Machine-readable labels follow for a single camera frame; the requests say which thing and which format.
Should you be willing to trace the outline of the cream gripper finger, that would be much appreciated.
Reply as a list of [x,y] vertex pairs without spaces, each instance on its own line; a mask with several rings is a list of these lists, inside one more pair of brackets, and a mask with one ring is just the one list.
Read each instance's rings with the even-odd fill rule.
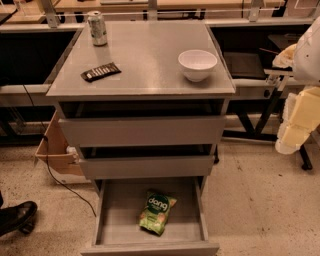
[[282,50],[272,61],[272,65],[277,68],[288,68],[293,65],[296,44],[292,44]]
[[293,154],[320,125],[320,87],[308,87],[298,94],[289,93],[285,101],[275,149]]

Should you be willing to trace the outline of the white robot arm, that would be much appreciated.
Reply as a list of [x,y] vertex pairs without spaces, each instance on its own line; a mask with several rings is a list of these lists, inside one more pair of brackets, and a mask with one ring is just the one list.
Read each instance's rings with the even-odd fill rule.
[[305,85],[298,94],[288,95],[275,144],[279,153],[293,154],[320,125],[320,17],[296,44],[278,54],[272,65],[291,67],[293,78]]

